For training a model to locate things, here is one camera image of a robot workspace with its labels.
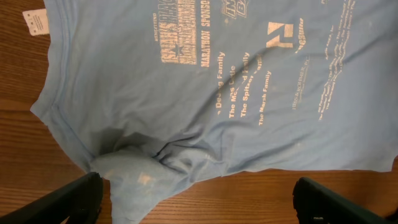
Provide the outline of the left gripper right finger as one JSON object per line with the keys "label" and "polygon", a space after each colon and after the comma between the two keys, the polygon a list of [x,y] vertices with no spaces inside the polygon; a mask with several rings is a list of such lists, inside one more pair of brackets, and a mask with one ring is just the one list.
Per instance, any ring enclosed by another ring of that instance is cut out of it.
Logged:
{"label": "left gripper right finger", "polygon": [[293,206],[300,224],[392,224],[308,177],[296,182]]}

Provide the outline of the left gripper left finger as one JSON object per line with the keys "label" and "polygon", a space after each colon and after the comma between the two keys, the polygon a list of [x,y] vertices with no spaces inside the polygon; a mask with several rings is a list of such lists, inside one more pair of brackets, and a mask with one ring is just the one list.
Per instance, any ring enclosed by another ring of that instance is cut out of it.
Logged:
{"label": "left gripper left finger", "polygon": [[96,223],[101,212],[103,180],[97,172],[83,177],[1,217],[1,223]]}

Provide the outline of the light blue printed t-shirt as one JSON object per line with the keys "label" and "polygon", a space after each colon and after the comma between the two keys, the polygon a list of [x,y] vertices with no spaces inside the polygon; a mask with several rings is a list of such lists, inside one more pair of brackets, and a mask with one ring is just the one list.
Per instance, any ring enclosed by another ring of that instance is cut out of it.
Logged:
{"label": "light blue printed t-shirt", "polygon": [[373,170],[397,156],[397,2],[51,0],[32,112],[139,223],[242,171]]}

